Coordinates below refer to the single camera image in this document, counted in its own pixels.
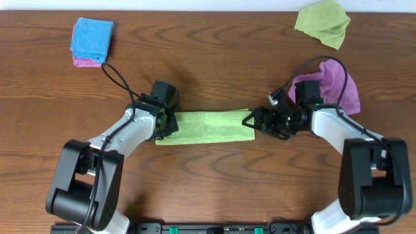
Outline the light green cloth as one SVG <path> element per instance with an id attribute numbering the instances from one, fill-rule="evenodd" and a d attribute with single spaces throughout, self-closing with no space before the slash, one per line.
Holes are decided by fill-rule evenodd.
<path id="1" fill-rule="evenodd" d="M 248 109 L 221 112 L 177 112 L 179 131 L 155 142 L 158 146 L 242 142 L 255 139 L 255 131 L 242 125 Z"/>

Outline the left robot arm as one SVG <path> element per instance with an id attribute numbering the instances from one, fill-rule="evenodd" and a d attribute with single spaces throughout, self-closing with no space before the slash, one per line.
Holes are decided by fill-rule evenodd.
<path id="1" fill-rule="evenodd" d="M 45 210 L 77 224 L 76 233 L 127 233 L 130 220 L 117 211 L 124 161 L 145 141 L 178 131 L 174 105 L 179 92 L 157 81 L 104 133 L 62 148 Z"/>

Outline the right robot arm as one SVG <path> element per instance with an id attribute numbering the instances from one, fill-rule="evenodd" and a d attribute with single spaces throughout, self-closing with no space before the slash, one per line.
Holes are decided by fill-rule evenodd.
<path id="1" fill-rule="evenodd" d="M 329 142 L 341 155 L 338 198 L 312 214 L 304 233 L 354 233 L 392 224 L 411 211 L 411 177 L 406 143 L 385 138 L 325 104 L 318 81 L 295 84 L 296 100 L 284 90 L 271 95 L 271 108 L 258 107 L 242 124 L 288 140 L 300 131 Z"/>

